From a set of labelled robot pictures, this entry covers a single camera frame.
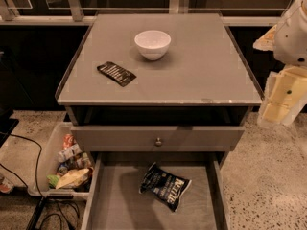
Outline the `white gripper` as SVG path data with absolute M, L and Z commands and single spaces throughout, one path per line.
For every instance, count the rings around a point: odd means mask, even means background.
M 253 48 L 272 51 L 276 28 L 272 26 L 256 39 Z M 279 73 L 270 72 L 267 78 L 257 124 L 260 127 L 289 126 L 306 104 L 307 68 L 286 65 Z

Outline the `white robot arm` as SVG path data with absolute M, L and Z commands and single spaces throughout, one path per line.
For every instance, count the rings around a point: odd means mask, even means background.
M 272 51 L 284 64 L 270 72 L 259 109 L 260 127 L 290 125 L 306 105 L 307 94 L 307 0 L 295 0 L 276 25 L 253 43 L 260 51 Z

